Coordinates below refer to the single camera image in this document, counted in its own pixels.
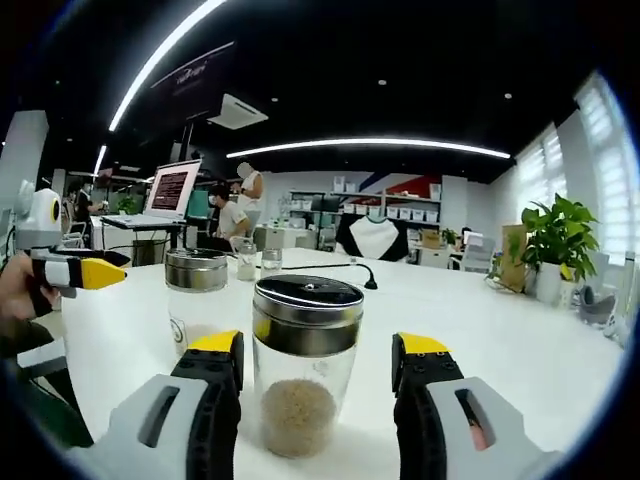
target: window blind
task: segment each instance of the window blind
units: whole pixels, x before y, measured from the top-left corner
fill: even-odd
[[[549,126],[517,157],[518,215],[531,202],[552,205],[555,195],[567,196],[562,149],[558,134]]]
[[[598,241],[610,263],[623,265],[626,251],[640,253],[636,153],[620,106],[602,77],[592,76],[576,100],[595,160]]]

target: hand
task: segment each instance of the hand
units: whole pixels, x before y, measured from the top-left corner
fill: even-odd
[[[31,258],[24,253],[14,255],[0,276],[0,322],[33,320],[36,312],[29,296],[27,282],[33,277]],[[53,305],[60,292],[40,287],[40,292]]]

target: white table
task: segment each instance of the white table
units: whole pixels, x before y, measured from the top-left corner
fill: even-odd
[[[344,256],[284,252],[285,266],[343,263]],[[236,478],[367,478],[399,475],[391,336],[434,337],[453,351],[465,376],[479,376],[524,414],[527,434],[546,450],[568,450],[594,417],[615,377],[621,350],[601,332],[521,295],[491,290],[478,274],[366,260],[379,290],[365,292],[358,353],[335,439],[319,456],[292,461],[261,447],[253,389],[253,284],[235,279],[215,295],[197,327],[245,333],[245,388],[235,452]],[[363,285],[357,267],[303,271]],[[68,365],[94,438],[109,414],[157,373],[169,373],[175,350],[160,265],[129,270],[127,280],[65,299]]]

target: laptop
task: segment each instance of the laptop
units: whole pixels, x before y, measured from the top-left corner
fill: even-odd
[[[202,160],[193,160],[158,167],[143,213],[105,215],[102,219],[121,228],[162,227],[182,223],[201,163]]]

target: ceiling light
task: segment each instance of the ceiling light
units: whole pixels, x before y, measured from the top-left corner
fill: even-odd
[[[327,147],[335,145],[398,145],[406,147],[421,148],[442,148],[445,150],[459,150],[462,152],[478,153],[480,155],[488,155],[498,158],[511,158],[511,155],[487,148],[471,147],[468,145],[460,145],[458,143],[435,142],[432,140],[413,140],[409,138],[344,138],[334,140],[313,140],[310,142],[286,143],[283,145],[273,145],[271,147],[254,148],[244,150],[242,152],[229,153],[227,158],[244,157],[246,155],[254,155],[256,153],[275,152],[278,150],[292,150],[295,148],[310,147]]]
[[[195,27],[200,21],[209,15],[213,10],[222,5],[225,0],[207,0],[202,5],[200,5],[196,10],[191,13],[187,18],[185,18],[180,25],[176,27],[176,29],[171,32],[171,34],[164,39],[164,41],[160,44],[160,46],[153,52],[153,55],[147,60],[147,62],[142,67],[142,70],[138,73],[136,78],[133,80],[133,83],[127,90],[126,95],[122,99],[116,114],[113,116],[113,120],[111,120],[111,124],[109,125],[109,131],[115,132],[116,128],[120,124],[122,117],[125,112],[129,108],[129,105],[133,101],[133,98],[136,96],[142,84],[149,78],[153,69],[158,65],[160,60],[171,50],[176,43],[180,41],[182,37],[184,37],[189,30]],[[94,172],[100,170],[100,163],[102,162],[102,158],[98,156],[98,160],[96,161],[96,166],[94,168]]]
[[[96,167],[93,169],[94,177],[98,176],[100,165],[102,164],[102,159],[104,158],[105,153],[107,153],[107,146],[103,145],[102,147],[100,147],[100,153],[98,153],[98,161],[96,162]]]

